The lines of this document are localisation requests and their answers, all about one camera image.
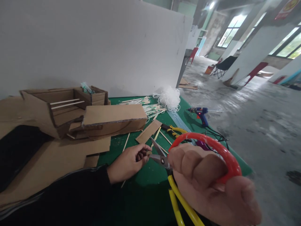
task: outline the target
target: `black folding chair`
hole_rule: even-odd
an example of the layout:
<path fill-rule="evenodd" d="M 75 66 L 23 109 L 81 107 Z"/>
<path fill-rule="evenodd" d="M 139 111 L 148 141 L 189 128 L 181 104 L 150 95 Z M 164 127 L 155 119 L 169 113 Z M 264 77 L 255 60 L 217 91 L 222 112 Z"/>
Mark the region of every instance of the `black folding chair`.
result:
<path fill-rule="evenodd" d="M 223 62 L 216 64 L 215 71 L 211 75 L 217 74 L 217 78 L 223 77 L 224 74 L 226 73 L 226 71 L 232 66 L 232 64 L 234 63 L 234 61 L 236 59 L 237 59 L 237 57 L 230 56 L 230 57 L 226 58 Z"/>

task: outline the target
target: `sign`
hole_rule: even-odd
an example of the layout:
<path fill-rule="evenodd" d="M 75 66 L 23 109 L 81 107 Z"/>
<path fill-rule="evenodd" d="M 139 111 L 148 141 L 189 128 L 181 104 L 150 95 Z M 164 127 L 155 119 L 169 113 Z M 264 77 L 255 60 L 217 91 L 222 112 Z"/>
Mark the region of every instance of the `sign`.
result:
<path fill-rule="evenodd" d="M 284 19 L 284 18 L 286 18 L 299 2 L 300 2 L 300 0 L 290 0 L 280 10 L 280 12 L 277 14 L 275 19 Z"/>

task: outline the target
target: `pliers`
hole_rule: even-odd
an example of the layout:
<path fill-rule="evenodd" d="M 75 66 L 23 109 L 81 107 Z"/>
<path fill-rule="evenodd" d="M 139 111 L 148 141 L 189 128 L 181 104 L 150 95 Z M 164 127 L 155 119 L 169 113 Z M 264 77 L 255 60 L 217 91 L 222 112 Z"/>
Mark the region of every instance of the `pliers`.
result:
<path fill-rule="evenodd" d="M 170 132 L 175 138 L 177 138 L 178 136 L 180 136 L 178 133 L 176 133 L 175 131 L 178 131 L 180 133 L 187 133 L 186 130 L 182 129 L 182 128 L 179 128 L 179 127 L 173 127 L 172 125 L 168 126 L 168 125 L 165 125 L 165 124 L 162 124 L 161 125 L 161 128 L 163 130 L 165 130 L 166 132 Z M 191 139 L 185 139 L 184 141 L 187 141 L 187 142 L 192 142 Z"/>
<path fill-rule="evenodd" d="M 172 168 L 168 162 L 168 158 L 166 157 L 165 153 L 162 151 L 162 149 L 159 147 L 157 142 L 152 137 L 150 137 L 150 139 L 151 139 L 154 147 L 156 148 L 158 155 L 151 154 L 151 155 L 149 155 L 149 158 L 153 159 L 156 163 L 163 166 L 167 171 L 168 181 L 169 181 L 169 184 L 171 187 L 169 189 L 170 200 L 172 202 L 172 208 L 175 213 L 175 217 L 176 217 L 178 225 L 185 225 L 185 224 L 183 222 L 183 219 L 182 219 L 182 216 L 181 216 L 181 213 L 179 210 L 176 196 L 179 199 L 182 206 L 184 207 L 187 214 L 189 215 L 190 219 L 194 223 L 194 225 L 204 226 L 203 222 L 201 221 L 199 216 L 196 214 L 194 209 L 186 202 L 186 200 L 181 195 L 181 193 L 174 181 L 173 174 L 172 174 Z"/>

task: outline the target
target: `purple object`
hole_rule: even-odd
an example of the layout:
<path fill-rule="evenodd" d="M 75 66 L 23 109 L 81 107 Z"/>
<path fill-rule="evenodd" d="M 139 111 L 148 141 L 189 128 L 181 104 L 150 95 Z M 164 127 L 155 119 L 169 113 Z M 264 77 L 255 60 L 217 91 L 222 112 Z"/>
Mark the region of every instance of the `purple object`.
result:
<path fill-rule="evenodd" d="M 197 146 L 199 146 L 199 147 L 201 147 L 204 151 L 211 151 L 208 147 L 207 147 L 207 145 L 206 145 L 206 143 L 205 142 L 203 142 L 203 141 L 196 141 L 196 144 L 197 144 Z"/>

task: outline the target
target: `black sleeve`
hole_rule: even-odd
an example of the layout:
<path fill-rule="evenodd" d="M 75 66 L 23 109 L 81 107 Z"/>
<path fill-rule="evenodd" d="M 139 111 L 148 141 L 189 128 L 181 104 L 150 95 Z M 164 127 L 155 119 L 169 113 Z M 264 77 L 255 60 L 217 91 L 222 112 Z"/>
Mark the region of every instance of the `black sleeve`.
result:
<path fill-rule="evenodd" d="M 110 199 L 107 166 L 65 175 L 20 204 L 0 212 L 1 225 L 88 225 Z"/>

